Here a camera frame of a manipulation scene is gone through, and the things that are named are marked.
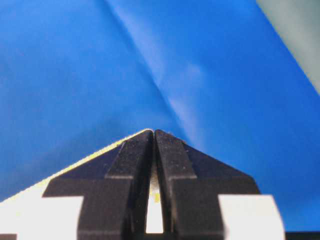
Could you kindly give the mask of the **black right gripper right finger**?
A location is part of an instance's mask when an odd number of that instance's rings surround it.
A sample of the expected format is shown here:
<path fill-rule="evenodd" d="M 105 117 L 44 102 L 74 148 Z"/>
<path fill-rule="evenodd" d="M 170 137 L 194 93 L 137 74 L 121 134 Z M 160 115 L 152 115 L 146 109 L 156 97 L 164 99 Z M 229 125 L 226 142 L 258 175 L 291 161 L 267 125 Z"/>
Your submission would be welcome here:
<path fill-rule="evenodd" d="M 154 133 L 163 227 L 177 240 L 283 240 L 274 198 L 255 180 L 162 130 Z"/>

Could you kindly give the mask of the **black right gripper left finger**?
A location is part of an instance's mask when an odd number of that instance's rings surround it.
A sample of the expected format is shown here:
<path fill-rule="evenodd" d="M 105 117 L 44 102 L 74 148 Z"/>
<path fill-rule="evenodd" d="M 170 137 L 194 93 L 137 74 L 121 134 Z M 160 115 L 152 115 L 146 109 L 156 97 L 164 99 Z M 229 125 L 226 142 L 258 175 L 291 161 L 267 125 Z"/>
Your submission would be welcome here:
<path fill-rule="evenodd" d="M 145 227 L 153 132 L 104 148 L 0 204 L 3 240 L 124 240 Z"/>

